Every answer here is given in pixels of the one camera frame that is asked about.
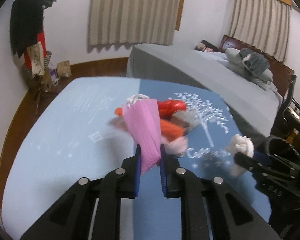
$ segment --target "white crumpled tissue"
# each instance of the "white crumpled tissue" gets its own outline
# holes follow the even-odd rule
[[[232,156],[234,156],[238,152],[241,152],[252,158],[254,153],[254,146],[250,138],[236,134],[231,138],[231,141],[225,150],[230,152]],[[231,174],[233,176],[239,176],[245,173],[245,171],[246,169],[242,168],[236,163],[234,163],[231,167]]]

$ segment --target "curtain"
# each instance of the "curtain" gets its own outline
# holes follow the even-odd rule
[[[283,62],[286,56],[290,6],[279,0],[232,0],[227,35]]]
[[[171,45],[178,5],[179,0],[92,0],[89,43]]]

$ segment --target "black pillow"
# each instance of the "black pillow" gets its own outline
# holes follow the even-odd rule
[[[208,48],[211,48],[213,52],[219,52],[218,48],[211,43],[207,42],[206,40],[201,41],[202,44],[206,45]]]

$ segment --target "silver screw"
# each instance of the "silver screw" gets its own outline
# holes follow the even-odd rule
[[[80,185],[86,185],[88,183],[88,181],[89,180],[87,178],[81,178],[81,179],[78,180],[78,183]]]
[[[126,173],[126,170],[123,169],[123,168],[118,168],[115,170],[115,173],[118,174],[118,175],[123,175]]]
[[[176,169],[176,173],[178,173],[178,174],[185,174],[186,173],[186,169],[184,169],[184,168],[177,168]]]
[[[220,178],[220,177],[215,177],[215,178],[213,179],[213,181],[214,181],[215,183],[217,183],[217,184],[222,184],[222,183],[223,183],[223,179]]]

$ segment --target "gray bedspread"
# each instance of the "gray bedspread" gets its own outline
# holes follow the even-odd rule
[[[175,82],[218,93],[244,136],[255,147],[270,135],[282,97],[264,91],[225,67],[226,59],[175,46],[139,44],[133,47],[127,76]]]

